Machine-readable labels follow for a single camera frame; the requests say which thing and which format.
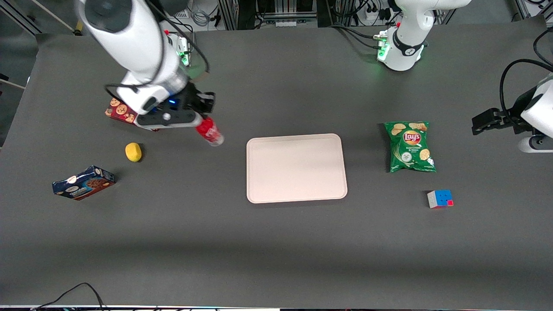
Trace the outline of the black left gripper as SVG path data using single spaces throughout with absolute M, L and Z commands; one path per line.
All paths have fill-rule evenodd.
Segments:
M 512 127 L 514 134 L 533 132 L 533 126 L 529 125 L 521 117 L 521 113 L 529 106 L 536 88 L 532 88 L 517 97 L 513 106 L 507 110 L 509 118 L 505 117 L 503 122 L 503 112 L 498 108 L 489 108 L 488 110 L 472 118 L 472 135 L 476 136 L 487 130 L 500 130 Z

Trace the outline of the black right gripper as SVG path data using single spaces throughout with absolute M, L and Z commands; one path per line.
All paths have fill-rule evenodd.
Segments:
M 166 127 L 197 127 L 213 112 L 214 92 L 202 92 L 193 83 L 163 102 L 163 125 Z

